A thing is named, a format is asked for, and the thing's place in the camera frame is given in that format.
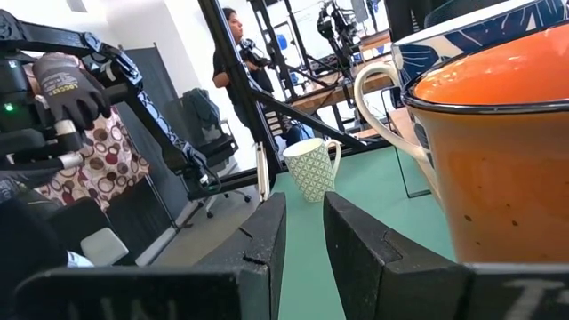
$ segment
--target blue patterned bowl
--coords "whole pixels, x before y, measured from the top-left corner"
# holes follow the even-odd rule
[[[407,36],[391,45],[392,61],[374,63],[358,73],[354,85],[357,107],[373,129],[382,136],[382,132],[389,134],[382,130],[385,129],[383,124],[365,106],[363,89],[359,85],[369,75],[384,73],[395,85],[403,87],[445,60],[508,42],[567,20],[567,12],[567,0],[509,0]],[[417,139],[430,161],[427,133],[416,118],[412,117],[412,122]]]

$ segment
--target black glove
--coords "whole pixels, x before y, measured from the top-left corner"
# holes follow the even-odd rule
[[[91,130],[94,121],[110,117],[103,86],[79,67],[79,60],[61,53],[45,54],[32,67],[55,122],[71,120],[77,130]]]

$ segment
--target dark hair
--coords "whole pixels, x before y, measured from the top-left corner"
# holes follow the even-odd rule
[[[225,20],[229,21],[229,18],[231,18],[231,14],[233,13],[237,12],[229,7],[223,8],[223,14],[225,14]]]

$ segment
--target mug handle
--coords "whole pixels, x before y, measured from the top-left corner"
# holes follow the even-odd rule
[[[328,152],[328,148],[330,147],[331,144],[334,145],[334,148],[336,149],[336,158],[334,159],[334,163],[332,165],[332,174],[334,178],[336,178],[336,173],[338,173],[338,168],[340,167],[341,144],[334,139],[327,140],[324,143],[324,148],[326,149],[326,152]]]
[[[424,161],[429,163],[427,159],[427,154],[423,148],[419,145],[413,144],[400,136],[393,133],[386,125],[379,122],[375,116],[372,115],[370,110],[367,108],[364,102],[364,83],[365,79],[375,73],[381,73],[387,75],[394,85],[399,86],[399,79],[397,76],[397,70],[393,63],[377,62],[369,66],[362,68],[356,76],[356,81],[354,82],[354,98],[356,100],[357,109],[364,116],[368,124],[381,136],[383,139],[387,140],[389,143],[394,145],[396,148],[400,148],[409,156],[412,156],[418,161]]]

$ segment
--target ceramic mug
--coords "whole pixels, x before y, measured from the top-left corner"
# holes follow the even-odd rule
[[[334,145],[336,158],[332,165],[328,148]],[[334,180],[341,159],[341,146],[336,140],[320,138],[299,141],[283,151],[284,161],[294,182],[309,202],[324,200],[326,191],[334,191]]]
[[[509,0],[407,36],[391,46],[393,60],[363,68],[355,87],[371,74],[383,73],[394,85],[403,87],[425,71],[451,58],[479,51],[544,29],[567,19],[567,0]],[[357,106],[366,119],[371,113],[363,100]],[[410,115],[417,140],[429,154],[427,134],[420,121]],[[377,124],[373,119],[370,124]]]
[[[567,35],[564,21],[449,60],[404,89],[427,129],[459,261],[569,261]]]

